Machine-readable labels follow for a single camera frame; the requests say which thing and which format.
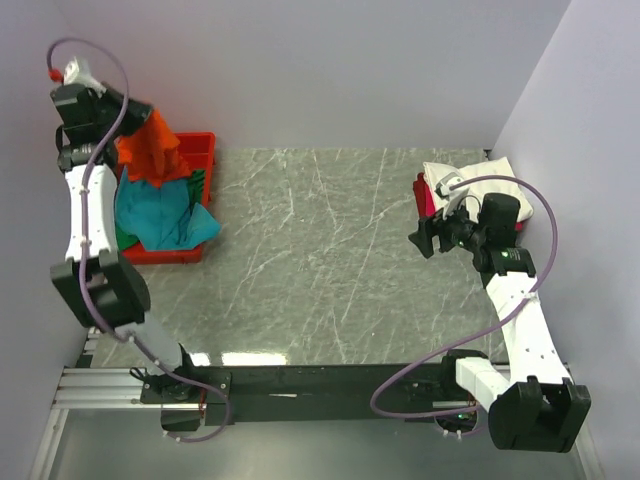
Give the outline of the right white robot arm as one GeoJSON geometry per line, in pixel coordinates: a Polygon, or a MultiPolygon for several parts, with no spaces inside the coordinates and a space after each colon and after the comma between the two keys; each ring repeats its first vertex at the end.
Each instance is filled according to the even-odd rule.
{"type": "Polygon", "coordinates": [[[473,266],[500,320],[509,373],[480,354],[451,349],[439,374],[444,395],[469,392],[488,414],[489,433],[501,450],[569,452],[591,407],[588,388],[573,382],[551,338],[528,250],[517,246],[520,202],[484,196],[477,218],[465,207],[422,217],[410,241],[425,258],[454,247],[473,255],[473,266]]]}

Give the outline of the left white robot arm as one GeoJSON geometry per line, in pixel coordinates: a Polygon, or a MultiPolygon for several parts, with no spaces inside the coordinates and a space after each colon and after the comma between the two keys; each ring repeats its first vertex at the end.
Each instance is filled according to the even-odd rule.
{"type": "Polygon", "coordinates": [[[147,284],[116,240],[115,141],[137,132],[153,108],[81,83],[60,85],[50,97],[62,120],[57,162],[71,200],[69,244],[63,262],[50,269],[51,281],[82,326],[141,353],[146,369],[130,373],[145,388],[164,402],[187,402],[200,378],[184,347],[152,319],[147,284]]]}

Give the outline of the orange t shirt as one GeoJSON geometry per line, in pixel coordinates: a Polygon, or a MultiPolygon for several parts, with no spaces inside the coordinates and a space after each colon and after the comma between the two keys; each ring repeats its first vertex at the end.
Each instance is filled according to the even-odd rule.
{"type": "Polygon", "coordinates": [[[192,170],[178,151],[180,141],[158,110],[153,110],[142,127],[121,136],[116,147],[118,163],[130,182],[146,181],[155,188],[186,179],[192,170]]]}

